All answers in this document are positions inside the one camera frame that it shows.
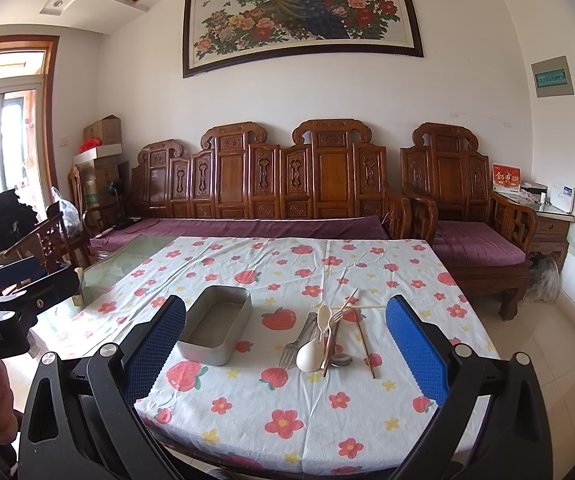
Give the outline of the person's left hand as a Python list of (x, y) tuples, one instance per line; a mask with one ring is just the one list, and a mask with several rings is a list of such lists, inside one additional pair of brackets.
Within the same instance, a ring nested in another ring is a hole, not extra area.
[(10, 388), (5, 364), (0, 361), (0, 445), (12, 444), (18, 433), (18, 418), (14, 410), (14, 393)]

